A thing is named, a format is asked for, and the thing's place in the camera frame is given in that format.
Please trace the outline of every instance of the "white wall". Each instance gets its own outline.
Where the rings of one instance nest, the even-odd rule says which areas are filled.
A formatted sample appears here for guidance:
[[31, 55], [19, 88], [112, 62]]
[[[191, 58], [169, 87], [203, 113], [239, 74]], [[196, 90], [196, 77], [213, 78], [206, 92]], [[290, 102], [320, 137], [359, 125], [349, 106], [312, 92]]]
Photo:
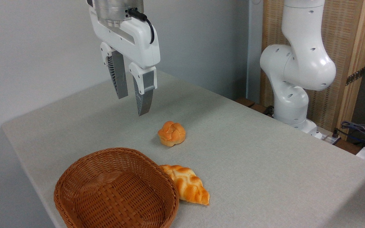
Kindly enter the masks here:
[[[247, 1], [153, 0], [145, 9], [158, 31], [159, 70], [244, 95]], [[108, 80], [99, 45], [84, 0], [0, 0], [0, 127]], [[52, 227], [1, 129], [0, 227]]]

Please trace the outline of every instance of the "basket rim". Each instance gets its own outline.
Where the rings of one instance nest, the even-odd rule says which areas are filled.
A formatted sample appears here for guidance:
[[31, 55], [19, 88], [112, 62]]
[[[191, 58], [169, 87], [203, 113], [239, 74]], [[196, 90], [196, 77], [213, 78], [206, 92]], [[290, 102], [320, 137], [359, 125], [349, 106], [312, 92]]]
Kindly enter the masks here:
[[164, 220], [164, 222], [163, 222], [163, 224], [161, 225], [160, 228], [170, 227], [172, 222], [175, 219], [176, 214], [177, 214], [178, 206], [179, 206], [179, 198], [180, 198], [177, 187], [175, 186], [174, 181], [154, 161], [152, 161], [150, 158], [148, 158], [145, 154], [141, 153], [138, 150], [131, 149], [131, 148], [126, 148], [126, 147], [107, 148], [107, 149], [99, 150], [99, 151], [90, 153], [88, 155], [85, 155], [85, 156], [77, 159], [77, 161], [75, 161], [74, 163], [72, 163], [65, 170], [65, 172], [63, 172], [63, 174], [60, 176], [60, 178], [58, 179], [58, 181], [55, 185], [54, 197], [53, 198], [54, 198], [56, 209], [59, 211], [59, 213], [60, 213], [62, 219], [64, 220], [65, 224], [67, 225], [67, 227], [81, 228], [83, 226], [78, 221], [74, 221], [71, 218], [71, 216], [69, 215], [68, 211], [66, 211], [64, 209], [63, 202], [62, 202], [62, 186], [65, 183], [66, 178], [68, 176], [70, 176], [71, 173], [79, 167], [79, 163], [81, 161], [83, 161], [85, 159], [88, 159], [89, 157], [95, 157], [95, 156], [100, 155], [102, 153], [114, 153], [114, 152], [115, 153], [116, 152], [118, 152], [118, 153], [119, 152], [120, 153], [132, 153], [134, 155], [138, 155], [138, 157], [140, 159], [142, 159], [145, 162], [148, 162], [151, 167], [153, 167], [155, 170], [157, 170], [157, 172], [162, 176], [162, 178], [165, 179], [170, 184], [171, 190], [174, 193], [174, 205], [173, 205], [173, 208], [171, 209], [171, 213]]

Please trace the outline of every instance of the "table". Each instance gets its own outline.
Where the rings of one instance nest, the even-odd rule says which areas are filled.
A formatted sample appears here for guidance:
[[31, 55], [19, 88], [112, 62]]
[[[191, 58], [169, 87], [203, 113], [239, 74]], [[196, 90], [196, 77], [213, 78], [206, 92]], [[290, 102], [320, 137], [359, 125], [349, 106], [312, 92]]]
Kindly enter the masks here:
[[[158, 72], [149, 113], [138, 117], [133, 82], [117, 99], [110, 81], [3, 124], [56, 227], [55, 184], [77, 159], [109, 147], [157, 164], [190, 167], [210, 206], [181, 201], [174, 228], [365, 227], [365, 160], [225, 97]], [[157, 131], [181, 123], [187, 139]]]

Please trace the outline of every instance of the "wooden panel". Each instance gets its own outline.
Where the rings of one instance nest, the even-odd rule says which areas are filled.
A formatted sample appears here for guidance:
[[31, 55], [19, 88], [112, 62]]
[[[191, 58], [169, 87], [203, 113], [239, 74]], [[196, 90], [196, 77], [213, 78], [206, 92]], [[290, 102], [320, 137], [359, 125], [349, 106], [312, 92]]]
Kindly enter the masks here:
[[[283, 0], [264, 1], [263, 49], [272, 44], [289, 44], [281, 32], [283, 7]], [[336, 64], [336, 77], [326, 90], [307, 91], [310, 97], [307, 117], [317, 126], [332, 131], [340, 118], [351, 118], [349, 113], [354, 109], [361, 79], [347, 88], [346, 79], [365, 65], [365, 0], [326, 1], [322, 38], [328, 55]], [[264, 106], [274, 103], [270, 82], [263, 72], [260, 103]]]
[[[359, 27], [357, 29], [357, 35], [355, 44], [353, 47], [352, 61], [350, 62], [349, 75], [362, 69], [365, 66], [365, 2], [360, 15]], [[342, 121], [351, 121], [353, 112], [355, 109], [357, 95], [361, 84], [361, 78], [353, 83], [346, 85], [342, 104], [339, 110], [339, 116], [337, 119], [336, 127], [340, 128]]]

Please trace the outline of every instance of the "woven screen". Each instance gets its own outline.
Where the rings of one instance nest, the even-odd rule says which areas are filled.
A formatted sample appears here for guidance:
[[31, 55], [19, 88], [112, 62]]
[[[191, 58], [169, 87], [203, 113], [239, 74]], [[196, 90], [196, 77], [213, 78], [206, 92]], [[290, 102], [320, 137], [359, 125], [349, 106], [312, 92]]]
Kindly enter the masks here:
[[[323, 10], [322, 39], [326, 52], [336, 64], [336, 78], [323, 91], [308, 91], [308, 116], [317, 126], [333, 130], [336, 126], [350, 59], [355, 43], [362, 0], [327, 0]], [[281, 32], [283, 0], [265, 0], [262, 49], [272, 44], [289, 42]], [[274, 95], [264, 72], [261, 75], [260, 103], [274, 105]]]

